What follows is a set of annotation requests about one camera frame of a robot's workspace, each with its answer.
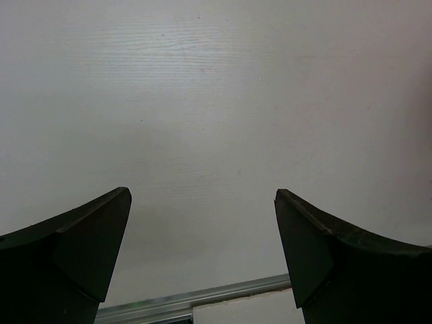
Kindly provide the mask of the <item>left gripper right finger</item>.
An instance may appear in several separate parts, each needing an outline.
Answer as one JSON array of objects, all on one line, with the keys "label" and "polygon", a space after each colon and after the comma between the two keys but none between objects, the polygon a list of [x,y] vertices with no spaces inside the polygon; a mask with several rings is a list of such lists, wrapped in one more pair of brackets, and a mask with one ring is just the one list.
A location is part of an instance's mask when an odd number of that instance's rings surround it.
[{"label": "left gripper right finger", "polygon": [[306,323],[430,323],[431,249],[368,232],[286,189],[275,213]]}]

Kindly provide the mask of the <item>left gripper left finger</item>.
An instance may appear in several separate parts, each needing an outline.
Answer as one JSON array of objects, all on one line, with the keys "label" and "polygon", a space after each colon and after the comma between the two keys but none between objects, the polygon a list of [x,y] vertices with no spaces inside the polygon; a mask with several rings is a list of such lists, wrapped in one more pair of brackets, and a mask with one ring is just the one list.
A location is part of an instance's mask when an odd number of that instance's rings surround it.
[{"label": "left gripper left finger", "polygon": [[132,205],[126,187],[1,236],[2,323],[94,323]]}]

